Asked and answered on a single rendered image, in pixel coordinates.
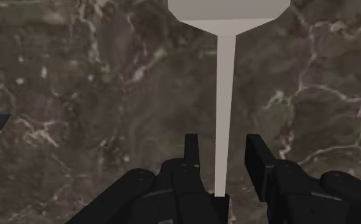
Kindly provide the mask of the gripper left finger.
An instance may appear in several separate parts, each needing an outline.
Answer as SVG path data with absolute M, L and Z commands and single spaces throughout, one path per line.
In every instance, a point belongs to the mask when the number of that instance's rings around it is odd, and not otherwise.
M 211 222 L 213 207 L 199 165 L 197 134 L 186 134 L 183 157 L 166 160 L 158 174 L 141 168 L 126 172 L 65 224 Z

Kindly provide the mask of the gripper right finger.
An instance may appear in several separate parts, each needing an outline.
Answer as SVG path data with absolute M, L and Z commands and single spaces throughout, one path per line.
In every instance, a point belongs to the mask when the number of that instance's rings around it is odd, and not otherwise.
M 277 159 L 258 134 L 248 134 L 244 164 L 269 224 L 361 224 L 361 180 L 343 171 L 319 178 Z

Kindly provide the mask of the grey spatula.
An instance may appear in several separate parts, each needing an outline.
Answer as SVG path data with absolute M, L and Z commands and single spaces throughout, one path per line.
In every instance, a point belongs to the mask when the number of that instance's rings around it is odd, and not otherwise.
M 236 36 L 278 18 L 291 0 L 167 0 L 184 24 L 217 36 L 214 196 L 224 197 Z

